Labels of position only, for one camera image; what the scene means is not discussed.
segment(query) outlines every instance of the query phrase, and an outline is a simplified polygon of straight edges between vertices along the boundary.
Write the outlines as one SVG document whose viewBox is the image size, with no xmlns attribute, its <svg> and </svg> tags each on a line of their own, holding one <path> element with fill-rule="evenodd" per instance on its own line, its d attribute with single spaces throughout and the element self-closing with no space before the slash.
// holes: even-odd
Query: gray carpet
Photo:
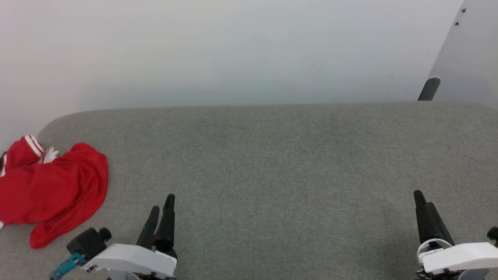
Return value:
<svg viewBox="0 0 498 280">
<path fill-rule="evenodd" d="M 45 249 L 29 247 L 32 226 L 0 230 L 3 279 L 46 279 L 88 227 L 134 244 L 168 193 L 177 196 L 181 280 L 411 280 L 415 189 L 456 243 L 486 241 L 498 226 L 498 111 L 480 105 L 96 111 L 55 120 L 39 141 L 61 152 L 82 141 L 106 154 L 108 194 Z"/>
</svg>

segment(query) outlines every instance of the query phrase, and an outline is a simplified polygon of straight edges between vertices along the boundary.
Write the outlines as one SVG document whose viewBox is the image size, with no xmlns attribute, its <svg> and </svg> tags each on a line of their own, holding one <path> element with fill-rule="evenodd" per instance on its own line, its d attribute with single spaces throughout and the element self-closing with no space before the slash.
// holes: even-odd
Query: white wall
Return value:
<svg viewBox="0 0 498 280">
<path fill-rule="evenodd" d="M 416 100 L 462 0 L 3 0 L 0 148 L 73 112 Z"/>
<path fill-rule="evenodd" d="M 466 0 L 431 75 L 434 101 L 471 101 L 498 108 L 498 1 Z"/>
</svg>

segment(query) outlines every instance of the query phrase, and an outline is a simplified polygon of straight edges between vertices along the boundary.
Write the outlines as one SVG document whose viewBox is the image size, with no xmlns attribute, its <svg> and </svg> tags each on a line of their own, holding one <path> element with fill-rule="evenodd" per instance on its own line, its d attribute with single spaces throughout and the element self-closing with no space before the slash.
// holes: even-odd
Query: white stripe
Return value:
<svg viewBox="0 0 498 280">
<path fill-rule="evenodd" d="M 33 136 L 33 135 L 29 135 L 33 138 L 33 142 L 34 144 L 40 149 L 40 150 L 43 150 L 43 148 L 41 147 L 40 143 L 38 143 L 38 141 L 36 140 L 36 138 Z"/>
<path fill-rule="evenodd" d="M 28 142 L 29 146 L 31 147 L 31 149 L 33 150 L 33 152 L 37 155 L 37 156 L 41 156 L 41 153 L 40 151 L 38 150 L 38 148 L 36 148 L 36 146 L 33 144 L 33 141 L 31 141 L 31 138 L 29 138 L 29 136 L 25 136 L 24 139 L 26 139 L 26 142 Z"/>
<path fill-rule="evenodd" d="M 49 152 L 50 152 L 50 150 L 49 150 L 49 149 L 47 149 L 47 150 L 45 151 L 45 153 L 43 154 L 43 156 L 42 156 L 42 158 L 43 158 L 43 162 L 42 162 L 42 163 L 47 163 L 47 161 L 48 161 L 48 153 L 49 153 Z"/>
<path fill-rule="evenodd" d="M 5 154 L 3 156 L 3 167 L 2 167 L 1 172 L 0 172 L 0 177 L 5 175 L 5 165 L 7 165 L 7 154 Z"/>
<path fill-rule="evenodd" d="M 38 163 L 44 163 L 43 162 L 43 157 L 47 154 L 47 152 L 48 152 L 48 149 L 45 150 L 45 152 L 41 155 L 41 158 L 38 160 Z"/>
</svg>

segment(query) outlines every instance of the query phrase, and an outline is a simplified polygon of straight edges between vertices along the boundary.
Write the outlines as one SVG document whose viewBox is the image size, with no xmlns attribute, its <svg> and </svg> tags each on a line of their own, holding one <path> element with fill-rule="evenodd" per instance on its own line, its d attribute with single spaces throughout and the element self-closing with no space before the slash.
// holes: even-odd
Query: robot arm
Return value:
<svg viewBox="0 0 498 280">
<path fill-rule="evenodd" d="M 422 270 L 419 279 L 483 280 L 490 268 L 498 268 L 498 248 L 488 242 L 455 245 L 432 202 L 426 202 L 421 191 L 413 193 L 420 247 L 417 260 Z M 488 232 L 496 238 L 498 228 Z"/>
<path fill-rule="evenodd" d="M 86 230 L 67 245 L 71 257 L 51 272 L 49 279 L 60 280 L 76 266 L 87 272 L 106 269 L 111 280 L 172 279 L 178 259 L 173 249 L 174 203 L 175 196 L 168 195 L 155 234 L 159 207 L 152 208 L 136 245 L 113 244 L 107 247 L 105 242 L 111 238 L 108 229 L 102 228 L 98 233 L 93 228 Z"/>
</svg>

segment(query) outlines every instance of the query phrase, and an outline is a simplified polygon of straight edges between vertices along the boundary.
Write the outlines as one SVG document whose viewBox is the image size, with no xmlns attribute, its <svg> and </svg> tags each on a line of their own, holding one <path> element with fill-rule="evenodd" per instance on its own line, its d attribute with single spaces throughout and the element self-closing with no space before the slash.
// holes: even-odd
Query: teal connector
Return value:
<svg viewBox="0 0 498 280">
<path fill-rule="evenodd" d="M 52 271 L 48 275 L 49 280 L 61 280 L 64 275 L 66 275 L 69 271 L 75 269 L 78 264 L 84 263 L 85 260 L 80 255 L 80 253 L 76 252 L 72 254 L 67 260 L 61 263 L 54 271 Z"/>
</svg>

